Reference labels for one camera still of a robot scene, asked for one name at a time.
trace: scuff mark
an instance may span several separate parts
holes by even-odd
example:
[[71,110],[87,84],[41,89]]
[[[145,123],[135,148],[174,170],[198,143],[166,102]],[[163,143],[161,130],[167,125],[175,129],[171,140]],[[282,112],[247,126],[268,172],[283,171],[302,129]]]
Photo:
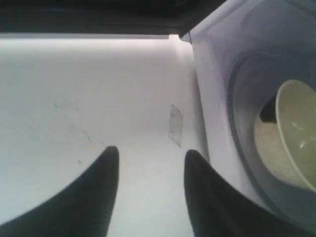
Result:
[[89,141],[90,143],[92,143],[91,138],[89,137],[88,133],[87,133],[86,131],[83,131],[83,133],[86,135],[88,141]]
[[182,129],[183,114],[174,105],[171,105],[169,121],[169,138],[178,147],[181,147]]

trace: tape residue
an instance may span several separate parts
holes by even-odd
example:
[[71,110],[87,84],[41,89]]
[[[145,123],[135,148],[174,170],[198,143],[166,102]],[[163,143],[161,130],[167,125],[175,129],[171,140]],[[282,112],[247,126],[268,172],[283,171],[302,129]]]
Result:
[[181,147],[182,128],[183,114],[174,105],[171,105],[169,137],[178,147]]

